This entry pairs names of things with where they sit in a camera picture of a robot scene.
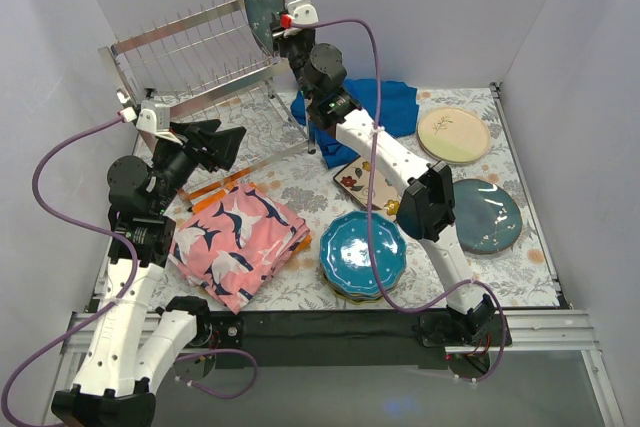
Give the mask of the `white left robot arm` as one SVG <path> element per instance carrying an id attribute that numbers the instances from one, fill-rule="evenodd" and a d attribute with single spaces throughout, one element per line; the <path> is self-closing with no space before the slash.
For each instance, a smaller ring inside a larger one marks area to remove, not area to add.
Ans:
<path id="1" fill-rule="evenodd" d="M 197 168 L 230 169 L 246 130 L 218 120 L 170 123 L 152 159 L 115 160 L 107 172 L 107 280 L 93 338 L 70 387 L 54 394 L 51 411 L 67 426 L 148 426 L 156 392 L 182 349 L 203 347 L 213 324 L 205 300 L 176 297 L 147 340 L 144 323 L 175 231 L 165 211 Z"/>

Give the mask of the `blue polka dot plate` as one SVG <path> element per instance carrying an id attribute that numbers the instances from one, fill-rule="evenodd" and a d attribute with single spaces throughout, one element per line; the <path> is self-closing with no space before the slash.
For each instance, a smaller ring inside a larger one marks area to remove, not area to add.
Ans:
<path id="1" fill-rule="evenodd" d="M 339 288 L 337 285 L 329 282 L 328 283 L 329 287 L 331 288 L 331 290 L 340 298 L 353 303 L 353 304 L 364 304 L 364 303 L 373 303 L 373 302 L 377 302 L 380 299 L 383 298 L 382 294 L 380 292 L 377 292 L 373 295 L 370 294 L 351 294 L 348 293 L 346 291 L 344 291 L 343 289 Z"/>

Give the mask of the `cream round plate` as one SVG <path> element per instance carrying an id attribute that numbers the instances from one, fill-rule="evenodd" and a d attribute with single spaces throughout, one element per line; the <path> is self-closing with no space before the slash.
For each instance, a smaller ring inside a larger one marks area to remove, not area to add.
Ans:
<path id="1" fill-rule="evenodd" d="M 457 107 L 427 111 L 417 123 L 416 134 L 421 147 L 431 157 L 452 164 L 473 163 L 491 146 L 491 135 L 485 122 L 476 114 Z"/>

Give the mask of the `yellow plate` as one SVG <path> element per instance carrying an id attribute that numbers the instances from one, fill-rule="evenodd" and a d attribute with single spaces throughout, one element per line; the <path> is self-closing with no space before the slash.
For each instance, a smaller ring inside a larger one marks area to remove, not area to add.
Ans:
<path id="1" fill-rule="evenodd" d="M 330 287 L 344 297 L 352 300 L 374 300 L 382 297 L 370 268 L 332 270 L 324 266 L 322 273 Z"/>

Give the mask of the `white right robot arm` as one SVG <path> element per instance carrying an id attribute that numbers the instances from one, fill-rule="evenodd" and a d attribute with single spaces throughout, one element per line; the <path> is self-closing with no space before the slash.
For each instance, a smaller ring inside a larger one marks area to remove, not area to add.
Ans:
<path id="1" fill-rule="evenodd" d="M 461 248 L 454 216 L 450 167 L 433 163 L 403 147 L 344 87 L 341 52 L 315 40 L 314 25 L 283 14 L 271 21 L 268 35 L 276 55 L 287 60 L 307 102 L 307 124 L 367 158 L 401 195 L 398 226 L 427 253 L 442 286 L 454 336 L 479 342 L 489 331 L 497 300 L 476 280 Z"/>

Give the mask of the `dark teal round plate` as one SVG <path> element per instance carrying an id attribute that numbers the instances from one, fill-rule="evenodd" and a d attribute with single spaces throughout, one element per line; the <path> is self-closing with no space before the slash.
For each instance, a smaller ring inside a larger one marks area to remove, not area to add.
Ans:
<path id="1" fill-rule="evenodd" d="M 459 180 L 453 188 L 456 229 L 463 251 L 491 255 L 517 241 L 522 216 L 504 189 L 480 179 Z"/>

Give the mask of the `square floral plate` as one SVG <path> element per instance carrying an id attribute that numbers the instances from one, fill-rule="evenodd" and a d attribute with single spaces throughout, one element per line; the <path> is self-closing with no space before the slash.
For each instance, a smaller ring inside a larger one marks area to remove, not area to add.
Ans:
<path id="1" fill-rule="evenodd" d="M 336 173 L 333 180 L 362 209 L 366 209 L 369 197 L 370 174 L 370 162 L 358 157 Z M 375 171 L 372 194 L 373 212 L 395 222 L 400 201 L 401 196 L 392 183 L 381 173 Z"/>

